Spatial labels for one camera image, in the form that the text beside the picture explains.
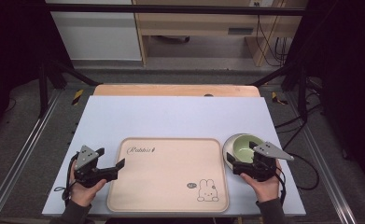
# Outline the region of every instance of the white cabinet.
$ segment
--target white cabinet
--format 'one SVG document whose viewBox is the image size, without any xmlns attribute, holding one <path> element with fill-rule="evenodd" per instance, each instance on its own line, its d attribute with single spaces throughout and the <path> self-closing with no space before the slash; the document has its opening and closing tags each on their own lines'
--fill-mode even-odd
<svg viewBox="0 0 365 224">
<path fill-rule="evenodd" d="M 60 4 L 120 4 L 130 0 L 46 0 Z M 133 13 L 51 12 L 71 60 L 141 61 Z"/>
</svg>

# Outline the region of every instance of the white table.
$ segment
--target white table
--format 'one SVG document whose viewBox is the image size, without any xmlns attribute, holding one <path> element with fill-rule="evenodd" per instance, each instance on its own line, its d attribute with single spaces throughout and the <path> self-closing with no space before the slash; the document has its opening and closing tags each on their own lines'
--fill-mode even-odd
<svg viewBox="0 0 365 224">
<path fill-rule="evenodd" d="M 82 145 L 105 148 L 98 167 L 115 164 L 120 142 L 128 137 L 215 138 L 220 144 L 236 133 L 251 133 L 280 147 L 267 105 L 261 97 L 201 96 L 91 96 L 52 189 L 64 187 L 69 161 Z M 287 216 L 303 216 L 305 210 L 285 161 Z M 258 215 L 256 196 L 240 176 L 226 166 L 229 208 L 218 214 L 114 213 L 106 206 L 109 184 L 97 193 L 91 214 L 106 217 L 240 217 Z M 47 216 L 64 210 L 61 191 L 52 191 L 43 209 Z"/>
</svg>

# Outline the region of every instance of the floor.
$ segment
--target floor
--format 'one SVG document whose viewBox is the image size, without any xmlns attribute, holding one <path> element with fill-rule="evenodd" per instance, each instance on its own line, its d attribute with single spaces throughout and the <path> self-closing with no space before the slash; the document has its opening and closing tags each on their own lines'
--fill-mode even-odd
<svg viewBox="0 0 365 224">
<path fill-rule="evenodd" d="M 256 67 L 243 38 L 194 37 L 189 43 L 154 37 L 149 48 L 147 66 L 118 63 L 118 67 L 77 62 L 77 70 L 105 83 L 178 83 L 245 85 L 272 73 L 277 61 L 268 56 L 272 65 Z M 68 75 L 63 91 L 49 85 L 54 110 L 44 127 L 37 127 L 39 97 L 37 80 L 22 85 L 10 94 L 10 108 L 0 121 L 0 223 L 47 223 L 41 210 L 58 173 L 68 144 L 73 138 L 85 102 L 93 88 Z M 260 87 L 274 125 L 296 118 L 296 92 L 282 92 L 278 77 Z M 71 105 L 77 90 L 84 93 L 77 105 Z M 319 171 L 316 173 L 304 161 L 289 164 L 307 215 L 292 217 L 300 223 L 365 223 L 365 176 L 354 161 L 345 160 L 334 137 L 318 95 L 307 90 L 307 107 L 311 111 L 308 123 L 288 144 L 288 152 L 299 154 Z M 277 129 L 282 146 L 286 146 L 297 128 L 297 121 Z M 39 130 L 39 136 L 31 136 Z M 22 149 L 30 147 L 25 155 Z M 16 166 L 16 159 L 21 166 Z M 244 223 L 260 223 L 258 217 L 244 217 Z"/>
</svg>

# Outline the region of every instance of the gray carpet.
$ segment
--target gray carpet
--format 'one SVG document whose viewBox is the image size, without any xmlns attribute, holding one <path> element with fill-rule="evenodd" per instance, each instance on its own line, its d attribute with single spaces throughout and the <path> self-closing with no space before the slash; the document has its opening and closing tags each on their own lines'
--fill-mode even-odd
<svg viewBox="0 0 365 224">
<path fill-rule="evenodd" d="M 88 77 L 105 83 L 178 83 L 178 84 L 246 84 L 258 79 L 258 74 L 225 71 L 90 71 L 84 72 Z M 75 92 L 84 89 L 77 105 L 71 105 Z M 56 108 L 51 115 L 35 150 L 31 154 L 21 176 L 11 191 L 5 206 L 0 213 L 0 220 L 7 217 L 48 219 L 41 215 L 47 199 L 47 193 L 58 174 L 69 142 L 73 138 L 80 116 L 83 112 L 93 88 L 70 78 L 68 87 L 62 92 Z M 283 92 L 277 96 L 285 100 Z M 272 101 L 272 91 L 260 88 L 260 94 L 266 99 L 274 124 L 280 124 L 295 118 L 290 105 L 282 105 Z M 13 90 L 10 95 L 16 100 L 14 107 L 6 112 L 0 121 L 0 185 L 8 169 L 18 156 L 30 131 L 34 128 L 39 113 L 37 80 Z M 319 104 L 316 96 L 310 96 L 308 107 Z M 339 183 L 344 197 L 347 199 L 358 223 L 365 223 L 365 177 L 354 161 L 347 161 L 334 137 L 326 118 L 321 115 L 321 107 L 309 117 L 308 128 L 312 131 L 316 142 L 326 157 L 326 161 Z M 295 129 L 298 123 L 280 128 L 278 131 Z M 295 133 L 280 133 L 282 146 Z M 296 153 L 308 161 L 311 154 L 307 149 L 302 134 L 290 143 L 288 152 Z M 289 163 L 298 186 L 309 187 L 315 183 L 315 174 L 306 163 L 296 160 Z M 304 223 L 341 223 L 322 181 L 314 190 L 302 190 L 301 197 L 307 216 L 293 219 Z M 256 217 L 245 217 L 245 223 L 256 223 Z"/>
</svg>

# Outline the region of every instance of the green bowl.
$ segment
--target green bowl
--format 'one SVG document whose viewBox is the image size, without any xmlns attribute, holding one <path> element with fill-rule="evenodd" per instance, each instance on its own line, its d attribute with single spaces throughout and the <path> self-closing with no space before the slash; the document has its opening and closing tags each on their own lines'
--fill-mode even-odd
<svg viewBox="0 0 365 224">
<path fill-rule="evenodd" d="M 232 152 L 235 159 L 247 163 L 253 162 L 254 150 L 249 147 L 249 142 L 260 145 L 263 143 L 263 140 L 251 134 L 243 134 L 237 137 L 232 144 Z"/>
</svg>

